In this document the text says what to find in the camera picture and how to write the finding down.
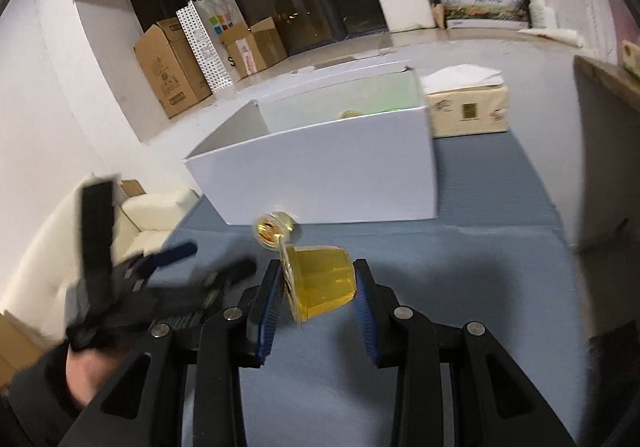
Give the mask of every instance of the silver bolt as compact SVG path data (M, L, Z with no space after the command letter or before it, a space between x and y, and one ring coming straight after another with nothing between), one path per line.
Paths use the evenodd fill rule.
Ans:
M242 310L238 306L231 306L224 311L222 316L228 321L235 321L242 317Z
M169 328L169 324L165 324L164 322L161 322L159 324L156 324L153 328L151 328L151 334L156 338L159 339L160 337L164 337L170 330L171 328Z
M398 308L394 310L394 315L399 319L410 319L414 316L414 311L406 306L398 306Z
M484 335L486 328L484 327L484 324L480 322L469 322L469 324L466 325L466 331L476 337L479 337L480 335Z

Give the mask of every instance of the white sofa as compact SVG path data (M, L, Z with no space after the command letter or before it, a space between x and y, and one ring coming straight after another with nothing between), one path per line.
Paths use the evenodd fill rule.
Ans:
M76 188L49 215L31 241L0 300L0 311L52 340L64 337L65 293L78 279L79 201ZM114 263L159 250L197 201L190 189L142 194L116 207Z

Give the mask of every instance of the blue tablecloth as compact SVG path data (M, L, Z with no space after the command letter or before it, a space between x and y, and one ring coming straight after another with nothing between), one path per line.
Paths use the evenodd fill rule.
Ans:
M378 283L435 322L483 322L576 438L586 341L558 215L511 133L434 140L434 150L437 219L307 225L297 244L335 245L367 259ZM251 228L226 225L206 198L169 244L184 240L197 242L196 257L159 271L155 283L185 281L246 254L258 258L257 278L230 294L229 304L274 257ZM352 304L300 328L283 308L265 366L241 370L248 444L388 445L396 372L371 364Z

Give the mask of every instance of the poster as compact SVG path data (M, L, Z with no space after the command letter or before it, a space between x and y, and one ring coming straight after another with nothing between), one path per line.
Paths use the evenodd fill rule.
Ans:
M449 28L529 27L523 0L441 0Z

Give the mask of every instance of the tissue pack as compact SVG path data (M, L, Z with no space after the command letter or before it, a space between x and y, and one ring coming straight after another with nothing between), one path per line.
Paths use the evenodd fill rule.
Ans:
M506 131L507 93L500 84L426 94L433 138Z

